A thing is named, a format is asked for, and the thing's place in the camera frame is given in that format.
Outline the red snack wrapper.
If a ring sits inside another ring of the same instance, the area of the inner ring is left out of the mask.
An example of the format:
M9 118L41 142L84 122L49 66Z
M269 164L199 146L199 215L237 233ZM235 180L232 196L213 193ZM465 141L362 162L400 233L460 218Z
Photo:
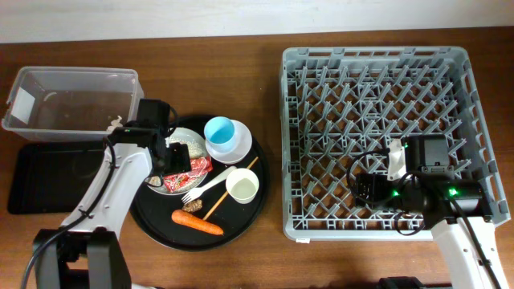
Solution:
M184 193L199 185L213 169L210 157L199 157L190 161L191 170L164 177L164 186L169 193Z

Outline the white tissue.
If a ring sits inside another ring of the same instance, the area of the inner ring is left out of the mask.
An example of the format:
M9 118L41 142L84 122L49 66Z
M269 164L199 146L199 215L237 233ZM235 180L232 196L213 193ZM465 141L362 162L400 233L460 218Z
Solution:
M123 124L121 123L122 117L118 116L115 120L112 120L108 128L106 129L107 132L113 132L116 128L122 127Z

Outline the grey dinner plate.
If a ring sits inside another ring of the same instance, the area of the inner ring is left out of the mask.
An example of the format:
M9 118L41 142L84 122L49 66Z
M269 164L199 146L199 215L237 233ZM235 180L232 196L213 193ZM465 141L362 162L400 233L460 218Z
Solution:
M165 141L166 141L167 147L169 147L169 145L171 143L175 143L175 142L187 144L188 149L189 149L189 154L190 154L190 160L196 159L199 157L209 157L208 152L206 151L205 140L198 133L196 133L195 131L193 131L191 129L177 128L171 136L169 136L165 139ZM159 184L159 181L160 181L159 177L147 178L147 181L149 181L147 187L150 188L151 190L153 190L154 192L157 192L160 194L180 195L180 194L189 192L189 191L186 191L184 193L169 193L164 185L154 187L154 185Z

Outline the white plastic fork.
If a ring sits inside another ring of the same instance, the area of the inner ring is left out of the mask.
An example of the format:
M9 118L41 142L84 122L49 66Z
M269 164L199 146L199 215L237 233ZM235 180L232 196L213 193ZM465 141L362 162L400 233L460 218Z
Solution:
M225 169L222 173L218 174L216 177L214 177L212 180L210 180L208 183L206 183L203 186L193 188L191 191L189 191L183 198L182 203L184 205L188 204L191 201L194 201L195 199L202 196L204 192L206 192L208 189L212 188L213 186L217 185L218 183L225 181L230 173L232 173L234 170L236 170L235 166L231 166L227 169Z

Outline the light blue plastic cup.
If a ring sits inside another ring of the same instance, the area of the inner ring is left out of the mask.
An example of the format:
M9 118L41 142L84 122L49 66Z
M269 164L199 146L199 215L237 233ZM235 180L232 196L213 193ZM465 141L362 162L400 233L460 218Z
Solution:
M235 146L235 125L224 116L210 119L204 127L207 144L220 153L227 153Z

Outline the small white cup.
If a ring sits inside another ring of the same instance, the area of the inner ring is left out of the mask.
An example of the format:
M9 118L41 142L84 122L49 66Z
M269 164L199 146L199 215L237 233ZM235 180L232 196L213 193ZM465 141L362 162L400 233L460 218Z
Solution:
M226 179L226 191L239 204L249 204L259 191L259 179L250 169L236 169Z

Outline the pink plastic bowl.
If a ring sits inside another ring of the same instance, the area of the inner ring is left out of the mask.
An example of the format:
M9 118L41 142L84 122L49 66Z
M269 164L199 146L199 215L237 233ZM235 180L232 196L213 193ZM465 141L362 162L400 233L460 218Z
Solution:
M249 128L240 121L231 120L235 125L235 146L227 153L220 153L211 148L206 140L206 150L211 157L226 165L233 165L241 161L249 152L252 146L252 135Z

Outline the wooden chopstick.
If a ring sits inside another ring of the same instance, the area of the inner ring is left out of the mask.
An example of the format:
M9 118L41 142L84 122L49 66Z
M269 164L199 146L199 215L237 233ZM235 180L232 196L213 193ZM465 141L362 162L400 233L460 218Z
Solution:
M226 192L217 200L212 208L204 216L206 221L208 217L221 205L228 196L233 197L239 204L245 205L250 203L259 190L259 179L251 170L251 167L258 161L256 157L245 169L236 169L229 173L226 179Z

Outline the food scraps rice and nuts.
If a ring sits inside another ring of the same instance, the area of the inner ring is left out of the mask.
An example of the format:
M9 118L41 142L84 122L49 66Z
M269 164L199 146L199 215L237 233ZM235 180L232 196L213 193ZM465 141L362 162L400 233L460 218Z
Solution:
M158 176L147 178L145 182L148 184L148 187L158 193L180 194L198 186L208 174L207 165L210 163L205 140L199 135L194 135L192 132L175 132L165 141L167 147L175 143L187 146L192 170L181 176L167 173L163 177L163 185L159 185L161 180Z

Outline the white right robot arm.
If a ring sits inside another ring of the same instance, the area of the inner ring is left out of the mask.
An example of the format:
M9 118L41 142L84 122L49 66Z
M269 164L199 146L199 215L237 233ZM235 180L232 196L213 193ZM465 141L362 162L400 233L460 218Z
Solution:
M477 181L450 179L419 171L391 181L359 173L353 196L374 208L421 214L443 254L454 288L508 288L496 245L492 210Z

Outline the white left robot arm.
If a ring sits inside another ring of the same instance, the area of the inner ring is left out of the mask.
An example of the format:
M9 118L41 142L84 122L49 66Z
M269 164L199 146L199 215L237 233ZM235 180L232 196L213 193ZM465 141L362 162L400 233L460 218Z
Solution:
M126 215L143 182L172 167L171 128L116 128L79 205L56 230L42 229L22 277L39 288L134 288L120 248Z

